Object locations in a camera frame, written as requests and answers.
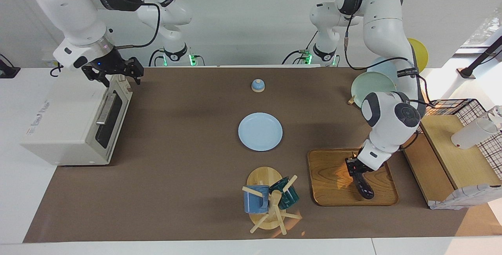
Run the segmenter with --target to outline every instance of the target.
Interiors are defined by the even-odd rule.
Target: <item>brown wooden tray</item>
[[[316,149],[308,154],[314,201],[321,206],[390,206],[398,203],[398,192],[389,167],[364,174],[375,191],[371,200],[364,199],[349,176],[345,159],[358,149]]]

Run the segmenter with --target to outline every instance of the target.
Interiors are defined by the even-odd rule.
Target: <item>black wire rack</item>
[[[431,104],[435,108],[427,108],[426,116],[456,115],[464,126],[474,121],[486,109],[476,99],[447,99],[434,100]],[[477,145],[498,178],[502,180],[502,133],[492,135]]]

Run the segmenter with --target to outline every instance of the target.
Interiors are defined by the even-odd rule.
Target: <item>wire basket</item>
[[[456,115],[464,126],[486,112],[476,99],[434,100],[431,101],[431,104],[435,108],[428,107],[425,112],[426,116]],[[477,147],[483,153],[498,178],[502,180],[502,133],[492,135],[478,144]]]

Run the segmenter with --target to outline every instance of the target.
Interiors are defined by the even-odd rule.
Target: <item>yellow bowl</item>
[[[427,62],[429,61],[429,52],[427,51],[427,48],[425,48],[425,45],[420,41],[414,38],[409,38],[408,41],[411,46],[413,46],[413,50],[415,51],[418,71],[423,71],[425,69],[425,66],[427,66]]]

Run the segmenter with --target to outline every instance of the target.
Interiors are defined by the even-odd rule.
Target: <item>brown table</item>
[[[311,199],[307,153],[361,146],[370,131],[348,106],[350,69],[146,69],[134,87],[111,164],[59,167],[25,242],[261,239],[244,213],[242,185],[255,168],[298,175],[303,220],[285,238],[439,237],[501,234],[487,205],[429,210],[401,153],[389,160],[400,202],[320,207]],[[262,78],[263,93],[251,91]],[[284,135],[271,151],[238,139],[246,115],[267,112]]]

